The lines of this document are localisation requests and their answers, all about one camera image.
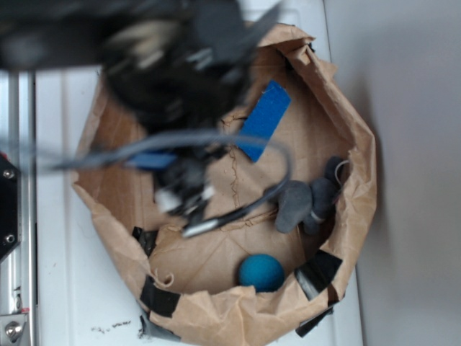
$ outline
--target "white surface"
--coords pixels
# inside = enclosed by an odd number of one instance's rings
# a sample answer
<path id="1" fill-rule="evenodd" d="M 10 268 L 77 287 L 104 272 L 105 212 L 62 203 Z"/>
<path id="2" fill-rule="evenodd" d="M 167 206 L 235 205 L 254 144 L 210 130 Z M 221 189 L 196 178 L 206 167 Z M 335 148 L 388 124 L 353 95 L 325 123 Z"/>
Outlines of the white surface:
<path id="1" fill-rule="evenodd" d="M 285 10 L 291 16 L 288 21 L 302 20 L 291 24 L 301 24 L 305 30 L 309 29 L 310 34 L 322 37 L 316 43 L 318 51 L 320 53 L 323 49 L 323 57 L 329 57 L 323 3 L 299 1 L 296 4 L 306 13 L 288 7 Z M 257 3 L 252 6 L 251 16 L 257 16 L 264 8 L 258 7 Z M 304 27 L 304 23 L 313 26 Z M 75 151 L 96 82 L 95 68 L 37 75 L 39 144 L 60 148 L 66 153 Z M 42 175 L 37 185 L 41 345 L 118 346 L 149 342 L 178 345 L 159 339 L 138 338 L 141 310 L 118 276 L 91 224 L 88 210 L 70 188 L 67 176 Z M 112 326 L 124 321 L 130 323 Z M 293 332 L 274 344 L 361 346 L 355 275 L 346 298 L 335 307 L 334 315 L 327 316 L 304 339 Z"/>
<path id="2" fill-rule="evenodd" d="M 326 0 L 336 80 L 374 128 L 365 344 L 460 345 L 461 2 Z"/>

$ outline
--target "metal frame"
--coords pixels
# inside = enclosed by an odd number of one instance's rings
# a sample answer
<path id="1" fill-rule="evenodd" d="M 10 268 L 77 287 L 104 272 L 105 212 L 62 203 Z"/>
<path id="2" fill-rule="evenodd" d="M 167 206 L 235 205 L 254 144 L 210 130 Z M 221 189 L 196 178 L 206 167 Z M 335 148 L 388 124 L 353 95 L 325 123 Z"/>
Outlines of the metal frame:
<path id="1" fill-rule="evenodd" d="M 0 138 L 7 139 L 2 151 L 22 171 L 18 205 L 20 244 L 0 264 L 0 325 L 12 315 L 24 317 L 27 322 L 19 344 L 15 344 L 31 346 L 37 344 L 35 159 L 19 155 L 17 148 L 35 142 L 34 83 L 32 74 L 0 72 Z M 1 328 L 0 340 L 5 333 Z"/>
<path id="2" fill-rule="evenodd" d="M 19 245 L 19 170 L 0 155 L 0 262 Z"/>

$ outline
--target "paper bag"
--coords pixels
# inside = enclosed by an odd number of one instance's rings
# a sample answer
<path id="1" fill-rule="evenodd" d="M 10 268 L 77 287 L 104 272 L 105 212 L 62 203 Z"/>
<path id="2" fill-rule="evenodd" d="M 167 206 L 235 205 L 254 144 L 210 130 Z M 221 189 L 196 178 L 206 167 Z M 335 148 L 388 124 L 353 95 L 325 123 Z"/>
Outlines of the paper bag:
<path id="1" fill-rule="evenodd" d="M 332 155 L 350 161 L 336 214 L 319 235 L 277 232 L 277 210 L 267 204 L 221 229 L 183 239 L 184 222 L 158 211 L 150 174 L 113 166 L 76 175 L 73 187 L 91 210 L 120 276 L 152 325 L 183 342 L 265 345 L 344 297 L 376 207 L 375 138 L 333 80 L 336 67 L 308 46 L 312 40 L 296 27 L 276 26 L 260 43 L 247 103 L 224 116 L 219 127 L 237 131 L 270 80 L 286 89 L 292 101 L 273 139 L 291 148 L 293 179 L 320 177 Z M 101 83 L 80 152 L 116 148 L 143 136 Z M 269 149 L 253 164 L 232 148 L 209 168 L 216 193 L 207 216 L 255 200 L 284 169 Z M 158 231 L 150 257 L 132 236 L 135 226 Z M 252 286 L 237 286 L 238 266 L 256 253 L 282 263 L 286 279 L 278 291 L 255 293 Z"/>

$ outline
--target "white wall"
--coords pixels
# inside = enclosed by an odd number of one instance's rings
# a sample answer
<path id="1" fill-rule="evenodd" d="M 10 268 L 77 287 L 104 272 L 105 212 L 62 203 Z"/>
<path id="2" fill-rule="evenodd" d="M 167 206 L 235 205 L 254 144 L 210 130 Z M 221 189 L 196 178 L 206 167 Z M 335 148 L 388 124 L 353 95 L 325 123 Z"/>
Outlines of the white wall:
<path id="1" fill-rule="evenodd" d="M 379 142 L 365 343 L 461 345 L 461 1 L 325 3 L 336 79 Z"/>

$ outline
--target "black tape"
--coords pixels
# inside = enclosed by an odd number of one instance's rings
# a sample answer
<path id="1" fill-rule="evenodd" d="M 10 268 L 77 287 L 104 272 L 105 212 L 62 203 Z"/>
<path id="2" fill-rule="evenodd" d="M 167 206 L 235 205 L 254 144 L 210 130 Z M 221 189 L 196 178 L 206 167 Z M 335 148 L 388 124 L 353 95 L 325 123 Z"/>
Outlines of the black tape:
<path id="1" fill-rule="evenodd" d="M 178 293 L 168 292 L 156 287 L 153 278 L 148 275 L 146 276 L 140 300 L 156 314 L 163 317 L 173 316 L 180 298 L 181 295 Z"/>
<path id="2" fill-rule="evenodd" d="M 178 337 L 173 332 L 160 327 L 159 325 L 151 322 L 149 318 L 146 316 L 140 316 L 141 319 L 141 331 L 142 335 L 148 335 L 151 337 L 157 337 L 159 339 L 169 340 L 169 341 L 176 341 L 180 342 L 181 338 Z"/>
<path id="3" fill-rule="evenodd" d="M 156 240 L 157 240 L 158 231 L 150 231 L 146 232 L 141 227 L 136 227 L 133 229 L 132 235 L 135 237 L 139 244 L 143 248 L 147 257 L 149 257 L 152 251 L 156 247 Z"/>
<path id="4" fill-rule="evenodd" d="M 333 281 L 342 259 L 322 250 L 295 269 L 295 277 L 309 301 L 325 290 Z"/>
<path id="5" fill-rule="evenodd" d="M 328 315 L 333 313 L 333 306 L 330 306 L 321 314 L 313 317 L 302 323 L 295 331 L 300 337 L 305 337 L 312 329 L 318 326 L 318 324 Z"/>

